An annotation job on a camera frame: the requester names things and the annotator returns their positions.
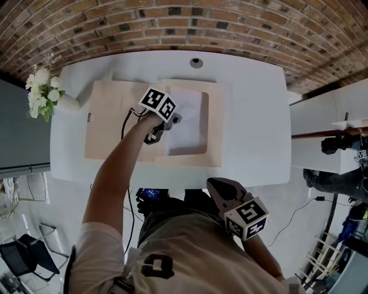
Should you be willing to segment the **white low cabinet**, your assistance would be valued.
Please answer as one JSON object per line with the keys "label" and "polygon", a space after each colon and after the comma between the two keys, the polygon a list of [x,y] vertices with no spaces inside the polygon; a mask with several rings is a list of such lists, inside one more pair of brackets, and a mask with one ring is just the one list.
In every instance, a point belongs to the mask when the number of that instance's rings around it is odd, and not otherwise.
{"label": "white low cabinet", "polygon": [[[290,106],[292,135],[368,126],[368,79]],[[292,140],[292,166],[344,174],[359,167],[357,151],[321,151],[323,138]]]}

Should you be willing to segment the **person's right forearm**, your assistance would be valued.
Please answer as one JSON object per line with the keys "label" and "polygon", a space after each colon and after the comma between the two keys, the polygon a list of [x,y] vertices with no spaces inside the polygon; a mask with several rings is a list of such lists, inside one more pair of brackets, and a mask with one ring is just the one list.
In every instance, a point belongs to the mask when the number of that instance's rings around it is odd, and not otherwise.
{"label": "person's right forearm", "polygon": [[274,256],[270,253],[260,236],[256,235],[241,242],[244,251],[268,274],[278,281],[284,280],[281,267]]}

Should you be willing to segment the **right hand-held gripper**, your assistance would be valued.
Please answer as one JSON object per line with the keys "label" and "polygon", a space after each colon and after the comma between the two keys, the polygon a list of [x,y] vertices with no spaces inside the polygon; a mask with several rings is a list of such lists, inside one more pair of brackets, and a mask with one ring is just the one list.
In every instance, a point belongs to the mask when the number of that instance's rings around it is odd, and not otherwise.
{"label": "right hand-held gripper", "polygon": [[253,197],[239,182],[211,177],[206,186],[225,228],[233,235],[246,241],[265,228],[268,210],[259,197]]}

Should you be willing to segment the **pale wooden rack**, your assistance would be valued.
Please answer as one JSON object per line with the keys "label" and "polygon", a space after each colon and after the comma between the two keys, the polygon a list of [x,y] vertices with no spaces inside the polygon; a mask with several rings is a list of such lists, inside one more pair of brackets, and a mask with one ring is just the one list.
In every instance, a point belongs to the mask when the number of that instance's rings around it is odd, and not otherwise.
{"label": "pale wooden rack", "polygon": [[344,250],[338,238],[330,233],[315,236],[315,241],[315,248],[305,256],[305,265],[295,274],[306,291],[313,291],[317,283],[333,273]]}

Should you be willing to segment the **black chair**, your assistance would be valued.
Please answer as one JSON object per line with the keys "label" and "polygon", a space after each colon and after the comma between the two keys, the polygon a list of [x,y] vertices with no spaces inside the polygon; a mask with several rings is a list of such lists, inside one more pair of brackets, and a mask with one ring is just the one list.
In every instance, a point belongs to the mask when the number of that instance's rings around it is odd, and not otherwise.
{"label": "black chair", "polygon": [[69,256],[48,246],[47,237],[57,232],[55,227],[41,223],[39,228],[47,228],[49,232],[42,233],[40,238],[24,234],[9,243],[0,244],[0,257],[16,277],[33,273],[49,282],[68,263]]}

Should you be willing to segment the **blue bag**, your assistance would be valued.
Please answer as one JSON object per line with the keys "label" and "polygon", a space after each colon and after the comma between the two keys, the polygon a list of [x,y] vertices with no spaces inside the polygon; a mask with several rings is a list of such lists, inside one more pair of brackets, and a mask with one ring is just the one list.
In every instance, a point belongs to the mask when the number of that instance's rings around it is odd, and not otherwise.
{"label": "blue bag", "polygon": [[338,242],[343,242],[344,240],[351,237],[351,235],[355,232],[358,227],[358,222],[347,217],[343,222],[343,230],[338,235]]}

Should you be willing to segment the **small blue screen device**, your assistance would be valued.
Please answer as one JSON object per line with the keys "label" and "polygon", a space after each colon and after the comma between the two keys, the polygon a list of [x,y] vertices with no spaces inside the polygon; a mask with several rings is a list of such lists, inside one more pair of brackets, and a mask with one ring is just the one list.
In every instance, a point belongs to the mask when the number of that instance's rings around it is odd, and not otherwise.
{"label": "small blue screen device", "polygon": [[168,189],[139,188],[136,193],[137,209],[145,214],[152,210],[160,199],[168,197]]}

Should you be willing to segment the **person's dark trousers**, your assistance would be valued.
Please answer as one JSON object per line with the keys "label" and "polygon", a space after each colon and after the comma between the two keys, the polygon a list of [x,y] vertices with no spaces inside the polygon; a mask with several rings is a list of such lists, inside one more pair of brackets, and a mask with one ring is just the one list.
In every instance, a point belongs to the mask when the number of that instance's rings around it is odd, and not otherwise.
{"label": "person's dark trousers", "polygon": [[183,215],[200,214],[221,223],[220,210],[214,200],[201,189],[186,189],[184,198],[168,197],[160,199],[151,211],[143,214],[145,221],[163,222]]}

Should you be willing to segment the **grey cabinet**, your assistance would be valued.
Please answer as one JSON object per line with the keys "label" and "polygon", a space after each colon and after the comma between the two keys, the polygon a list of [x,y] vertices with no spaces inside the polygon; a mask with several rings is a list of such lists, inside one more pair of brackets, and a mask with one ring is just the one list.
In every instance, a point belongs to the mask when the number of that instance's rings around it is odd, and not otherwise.
{"label": "grey cabinet", "polygon": [[51,123],[29,116],[28,91],[0,79],[0,180],[51,170]]}

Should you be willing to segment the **white vase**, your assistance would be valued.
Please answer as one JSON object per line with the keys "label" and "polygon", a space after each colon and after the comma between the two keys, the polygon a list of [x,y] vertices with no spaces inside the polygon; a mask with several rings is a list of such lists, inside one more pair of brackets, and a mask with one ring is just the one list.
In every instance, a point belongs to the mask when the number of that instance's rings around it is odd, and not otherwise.
{"label": "white vase", "polygon": [[64,94],[58,99],[56,109],[67,113],[75,113],[79,111],[80,104],[74,97]]}

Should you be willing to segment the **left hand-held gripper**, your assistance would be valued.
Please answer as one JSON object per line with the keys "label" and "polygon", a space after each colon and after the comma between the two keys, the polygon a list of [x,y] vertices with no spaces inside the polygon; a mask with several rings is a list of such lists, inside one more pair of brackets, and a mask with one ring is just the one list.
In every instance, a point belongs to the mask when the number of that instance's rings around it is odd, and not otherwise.
{"label": "left hand-held gripper", "polygon": [[147,134],[144,142],[147,145],[158,143],[165,131],[173,128],[173,125],[181,122],[182,117],[175,113],[177,104],[168,93],[150,87],[138,102],[138,105],[144,109],[156,114],[162,123],[155,126]]}

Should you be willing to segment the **person's beige shirt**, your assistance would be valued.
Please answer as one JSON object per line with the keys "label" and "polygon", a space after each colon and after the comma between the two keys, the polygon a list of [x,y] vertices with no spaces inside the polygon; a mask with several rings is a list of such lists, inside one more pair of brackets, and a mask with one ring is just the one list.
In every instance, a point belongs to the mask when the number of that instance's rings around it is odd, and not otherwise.
{"label": "person's beige shirt", "polygon": [[213,219],[200,214],[160,222],[137,249],[122,235],[85,223],[66,273],[65,294],[305,294],[296,278],[278,281]]}

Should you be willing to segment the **white flower bouquet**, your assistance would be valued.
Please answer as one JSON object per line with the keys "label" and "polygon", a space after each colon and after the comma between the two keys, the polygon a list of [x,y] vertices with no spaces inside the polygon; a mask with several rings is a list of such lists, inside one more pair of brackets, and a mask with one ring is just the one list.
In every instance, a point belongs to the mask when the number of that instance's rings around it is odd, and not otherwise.
{"label": "white flower bouquet", "polygon": [[25,89],[29,91],[29,117],[33,119],[43,117],[46,122],[49,122],[58,102],[66,95],[66,92],[60,89],[61,79],[52,74],[55,64],[61,58],[61,55],[50,53],[44,65],[33,65],[32,73],[28,76],[25,85]]}

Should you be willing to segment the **beige shallow tray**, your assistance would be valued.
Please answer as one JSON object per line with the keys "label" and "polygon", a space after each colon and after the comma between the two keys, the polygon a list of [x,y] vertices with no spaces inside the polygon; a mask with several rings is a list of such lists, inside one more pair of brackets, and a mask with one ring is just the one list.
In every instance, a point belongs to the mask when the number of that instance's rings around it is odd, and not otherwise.
{"label": "beige shallow tray", "polygon": [[202,94],[200,112],[200,143],[192,154],[165,155],[166,132],[152,145],[144,145],[138,161],[145,164],[219,168],[222,164],[224,89],[217,83],[194,80],[166,79],[159,84],[127,81],[96,81],[89,100],[85,158],[104,160],[121,140],[121,132],[135,125],[129,109],[142,111],[139,100],[150,88],[170,94],[171,87],[180,87]]}

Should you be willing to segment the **white A4 paper sheet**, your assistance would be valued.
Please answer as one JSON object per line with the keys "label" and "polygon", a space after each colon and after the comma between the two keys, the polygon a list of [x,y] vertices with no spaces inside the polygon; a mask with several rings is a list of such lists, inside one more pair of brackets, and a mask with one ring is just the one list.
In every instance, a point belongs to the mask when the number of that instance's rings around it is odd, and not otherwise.
{"label": "white A4 paper sheet", "polygon": [[181,120],[166,133],[165,155],[192,154],[200,143],[200,112],[202,94],[180,87],[171,87],[170,94]]}

